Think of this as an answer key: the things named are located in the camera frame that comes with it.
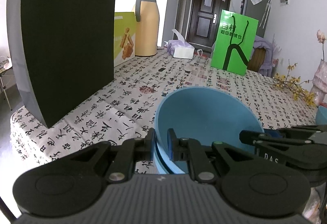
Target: bag handle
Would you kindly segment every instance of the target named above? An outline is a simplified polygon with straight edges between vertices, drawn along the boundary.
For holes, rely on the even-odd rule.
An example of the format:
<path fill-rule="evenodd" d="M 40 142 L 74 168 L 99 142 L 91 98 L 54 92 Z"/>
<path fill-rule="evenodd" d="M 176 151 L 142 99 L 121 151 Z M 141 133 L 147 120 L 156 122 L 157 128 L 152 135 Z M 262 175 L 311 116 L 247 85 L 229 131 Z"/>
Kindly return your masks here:
<path fill-rule="evenodd" d="M 202 54 L 203 54 L 203 50 L 197 50 L 197 54 L 202 57 Z"/>

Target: tablecloth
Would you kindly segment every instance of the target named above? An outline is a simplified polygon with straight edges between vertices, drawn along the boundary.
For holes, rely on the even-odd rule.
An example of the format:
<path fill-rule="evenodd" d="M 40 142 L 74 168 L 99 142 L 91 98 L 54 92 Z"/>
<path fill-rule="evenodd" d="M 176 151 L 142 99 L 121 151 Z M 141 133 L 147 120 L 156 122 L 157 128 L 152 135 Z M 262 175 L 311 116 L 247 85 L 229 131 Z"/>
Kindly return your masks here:
<path fill-rule="evenodd" d="M 264 128 L 315 123 L 317 109 L 294 101 L 288 91 L 276 90 L 271 78 L 252 71 L 243 77 L 211 68 L 210 62 L 202 56 L 176 59 L 165 50 L 158 50 L 154 57 L 135 57 L 115 67 L 111 83 L 50 129 L 25 107 L 17 110 L 10 119 L 13 148 L 22 159 L 45 164 L 103 140 L 117 145 L 128 138 L 145 137 L 154 126 L 160 101 L 173 90 L 190 86 L 230 93 L 254 112 Z M 139 162 L 136 172 L 157 170 L 152 162 Z"/>

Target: beige vacuum flask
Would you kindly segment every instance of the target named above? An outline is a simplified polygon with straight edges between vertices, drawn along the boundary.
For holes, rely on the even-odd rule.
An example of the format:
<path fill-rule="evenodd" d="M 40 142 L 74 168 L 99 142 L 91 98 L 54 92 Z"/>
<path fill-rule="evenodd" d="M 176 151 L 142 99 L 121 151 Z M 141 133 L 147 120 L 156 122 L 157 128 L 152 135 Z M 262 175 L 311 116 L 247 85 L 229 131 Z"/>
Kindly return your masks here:
<path fill-rule="evenodd" d="M 136 0 L 132 11 L 136 17 L 135 55 L 156 55 L 159 31 L 157 1 Z"/>

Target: paper note on door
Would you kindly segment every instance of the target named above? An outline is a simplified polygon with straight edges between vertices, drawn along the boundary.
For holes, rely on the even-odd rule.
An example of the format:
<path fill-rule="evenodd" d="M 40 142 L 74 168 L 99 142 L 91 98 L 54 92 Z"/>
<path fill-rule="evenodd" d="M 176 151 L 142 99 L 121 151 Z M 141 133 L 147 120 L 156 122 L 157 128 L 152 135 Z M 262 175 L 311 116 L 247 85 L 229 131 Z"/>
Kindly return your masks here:
<path fill-rule="evenodd" d="M 261 2 L 262 0 L 251 0 L 251 1 L 252 1 L 253 5 L 256 5 L 256 4 L 258 4 L 259 2 Z"/>
<path fill-rule="evenodd" d="M 204 6 L 211 7 L 212 0 L 204 0 Z"/>

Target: doorway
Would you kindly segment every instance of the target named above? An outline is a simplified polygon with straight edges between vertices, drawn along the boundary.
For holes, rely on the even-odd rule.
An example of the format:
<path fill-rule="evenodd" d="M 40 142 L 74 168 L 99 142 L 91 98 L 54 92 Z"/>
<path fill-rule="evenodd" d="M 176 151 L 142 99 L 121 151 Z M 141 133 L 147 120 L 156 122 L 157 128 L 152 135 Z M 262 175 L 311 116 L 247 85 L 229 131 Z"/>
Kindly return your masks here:
<path fill-rule="evenodd" d="M 216 41 L 222 10 L 228 10 L 231 0 L 193 0 L 187 42 L 196 49 L 211 53 Z"/>
<path fill-rule="evenodd" d="M 181 35 L 184 38 L 186 34 L 186 23 L 187 23 L 187 14 L 185 14 L 185 10 L 187 9 L 186 5 L 187 5 L 187 0 L 178 0 L 176 21 L 175 21 L 175 29 L 179 33 L 181 33 Z"/>

